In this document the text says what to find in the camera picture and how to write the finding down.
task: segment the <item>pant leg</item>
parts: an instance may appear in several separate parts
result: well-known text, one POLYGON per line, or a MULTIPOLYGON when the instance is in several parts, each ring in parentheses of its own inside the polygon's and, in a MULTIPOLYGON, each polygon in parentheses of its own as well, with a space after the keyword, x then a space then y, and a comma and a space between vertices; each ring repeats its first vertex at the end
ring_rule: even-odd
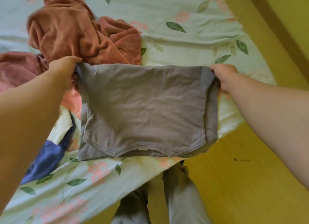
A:
POLYGON ((151 224, 147 203, 148 189, 141 186, 121 199, 111 224, 151 224))
POLYGON ((177 163, 163 173, 170 224, 211 224, 186 166, 177 163))

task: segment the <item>bed sheet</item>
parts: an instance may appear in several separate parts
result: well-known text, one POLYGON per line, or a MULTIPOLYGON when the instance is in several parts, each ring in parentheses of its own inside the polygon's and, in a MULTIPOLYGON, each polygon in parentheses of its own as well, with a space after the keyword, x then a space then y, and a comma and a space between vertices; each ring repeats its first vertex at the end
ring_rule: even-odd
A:
MULTIPOLYGON (((224 0, 84 0, 97 18, 135 26, 142 36, 142 64, 196 66, 228 63, 257 80, 275 84, 257 47, 224 0)), ((28 15, 42 0, 0 0, 0 52, 39 51, 27 45, 28 15)), ((243 121, 228 95, 218 98, 218 135, 243 121)), ((80 223, 106 209, 181 159, 130 157, 77 162, 80 121, 59 167, 19 187, 2 223, 80 223)))

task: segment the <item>person's right arm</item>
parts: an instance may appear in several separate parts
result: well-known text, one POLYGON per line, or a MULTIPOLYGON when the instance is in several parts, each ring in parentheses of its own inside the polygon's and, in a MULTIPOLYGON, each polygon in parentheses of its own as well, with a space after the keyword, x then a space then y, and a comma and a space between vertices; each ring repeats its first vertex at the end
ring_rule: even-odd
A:
POLYGON ((233 65, 211 69, 252 130, 309 190, 309 91, 256 81, 233 65))

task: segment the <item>person's left hand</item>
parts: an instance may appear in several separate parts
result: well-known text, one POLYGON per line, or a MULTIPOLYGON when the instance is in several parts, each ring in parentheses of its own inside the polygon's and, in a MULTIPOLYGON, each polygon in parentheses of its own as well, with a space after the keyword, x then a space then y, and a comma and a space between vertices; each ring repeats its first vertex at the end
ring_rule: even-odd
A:
POLYGON ((82 58, 76 56, 66 56, 50 62, 48 71, 64 82, 66 90, 71 90, 73 87, 72 74, 74 73, 75 65, 82 61, 82 58))

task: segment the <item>hand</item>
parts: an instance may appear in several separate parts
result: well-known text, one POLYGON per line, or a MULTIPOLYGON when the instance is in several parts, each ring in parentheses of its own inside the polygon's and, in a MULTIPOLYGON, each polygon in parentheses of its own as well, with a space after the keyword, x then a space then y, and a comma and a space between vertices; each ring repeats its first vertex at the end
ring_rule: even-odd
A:
POLYGON ((48 71, 54 74, 56 78, 61 79, 66 90, 71 90, 73 87, 72 74, 74 73, 75 65, 81 61, 83 61, 82 58, 78 58, 76 56, 66 56, 50 62, 48 71))
POLYGON ((210 68, 214 71, 214 74, 219 79, 222 92, 228 94, 229 92, 227 90, 226 83, 234 73, 238 73, 236 67, 231 64, 213 64, 210 68))

